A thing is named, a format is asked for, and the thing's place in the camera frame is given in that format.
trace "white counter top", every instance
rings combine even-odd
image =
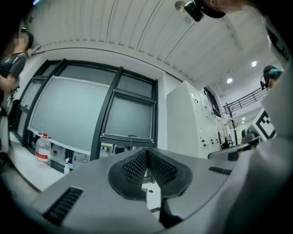
[[[45,190],[64,176],[63,173],[56,171],[46,164],[41,167],[37,166],[34,155],[22,147],[22,144],[12,133],[10,133],[10,139],[11,148],[8,155],[13,165],[38,190]]]

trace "window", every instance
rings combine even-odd
[[[150,138],[152,133],[152,104],[127,96],[116,95],[105,133]]]
[[[90,154],[95,125],[109,89],[89,81],[53,77],[43,90],[29,129],[47,133],[52,142]]]
[[[57,67],[57,64],[50,64],[46,70],[44,72],[41,73],[42,76],[48,76],[53,70],[54,68]]]
[[[52,143],[51,167],[155,147],[157,81],[104,64],[46,61],[21,97],[13,133],[34,154],[39,133]]]
[[[46,75],[50,74],[53,69],[57,66],[57,64],[50,64],[44,63],[43,66],[36,72],[36,74],[32,77],[28,85],[26,86],[20,100],[21,105],[18,113],[16,115],[16,121],[12,128],[12,132],[16,135],[18,140],[22,142],[22,137],[25,129],[25,122],[27,119],[27,115],[33,103],[37,92],[39,91],[40,87],[46,80]]]
[[[137,93],[142,96],[152,97],[153,85],[133,76],[122,74],[117,88]]]
[[[24,123],[27,119],[27,113],[25,112],[20,112],[20,119],[17,127],[17,133],[22,137],[23,135],[23,129],[24,129]]]
[[[156,81],[121,75],[106,111],[97,152],[99,157],[155,147],[156,87]]]
[[[23,99],[21,102],[22,106],[24,106],[25,108],[27,108],[29,110],[29,108],[31,107],[31,104],[33,102],[33,99],[36,96],[37,91],[41,87],[42,83],[43,83],[43,80],[33,80],[30,83],[25,95],[23,96]]]
[[[88,80],[105,85],[110,85],[112,83],[114,75],[115,72],[110,72],[109,70],[77,65],[68,65],[59,74],[59,76],[62,77],[70,77],[77,80]]]

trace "plastic bottle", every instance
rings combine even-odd
[[[68,166],[68,161],[69,161],[69,158],[65,159],[65,167],[64,167],[64,174],[68,174],[69,173],[69,166]]]
[[[52,153],[53,160],[64,164],[66,149],[56,144],[53,144],[52,151],[53,151]]]
[[[51,143],[45,133],[36,142],[35,158],[50,166]]]

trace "red label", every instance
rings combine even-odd
[[[36,152],[36,156],[40,159],[48,159],[47,155],[39,154],[38,152]]]

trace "white ceiling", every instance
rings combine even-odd
[[[257,65],[252,67],[252,62],[256,61]],[[221,91],[225,92],[233,89],[238,84],[245,84],[244,80],[259,77],[263,75],[263,68],[272,63],[276,63],[276,57],[272,54],[267,43],[264,43],[258,50],[253,51],[244,58],[241,63],[230,68],[224,73],[220,79],[216,81]],[[227,79],[232,78],[233,81],[227,84]]]
[[[196,23],[176,11],[176,0],[42,0],[27,17],[35,45],[88,41],[123,47],[198,89],[227,72],[245,79],[248,64],[266,58],[266,31],[252,8]],[[256,51],[261,48],[263,55]]]

